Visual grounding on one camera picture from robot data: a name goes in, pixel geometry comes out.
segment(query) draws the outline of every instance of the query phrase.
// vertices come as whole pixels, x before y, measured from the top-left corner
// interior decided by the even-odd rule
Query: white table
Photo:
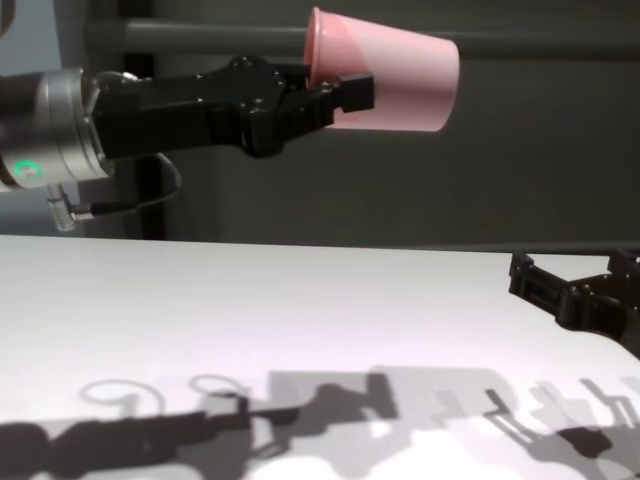
[[[254,414],[250,430],[184,446],[170,465],[87,478],[640,472],[640,363],[509,295],[508,255],[27,237],[0,237],[0,251],[0,445],[16,422],[54,440],[91,420],[105,422],[96,435],[123,417],[209,422],[237,407],[220,389],[254,412],[302,407],[288,426]],[[574,278],[606,266],[536,260]],[[203,394],[189,386],[201,375],[231,381],[196,382]],[[111,405],[81,397],[114,379],[147,387],[88,391]],[[504,414],[487,416],[497,401]]]

